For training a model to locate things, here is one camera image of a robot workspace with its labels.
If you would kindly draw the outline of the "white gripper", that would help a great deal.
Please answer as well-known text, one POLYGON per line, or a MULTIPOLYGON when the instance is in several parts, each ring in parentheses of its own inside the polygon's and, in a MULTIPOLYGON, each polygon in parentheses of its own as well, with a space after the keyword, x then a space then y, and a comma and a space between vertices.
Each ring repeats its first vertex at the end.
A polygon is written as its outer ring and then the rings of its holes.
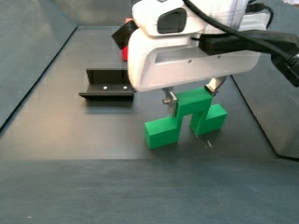
POLYGON ((223 31, 195 15, 183 0, 141 0, 132 15, 136 30, 128 40, 128 79, 139 92, 163 89, 163 104, 175 116, 172 86, 211 79, 204 88, 215 96, 225 75, 251 70, 259 54, 247 50, 207 54, 199 38, 205 34, 217 37, 223 31))

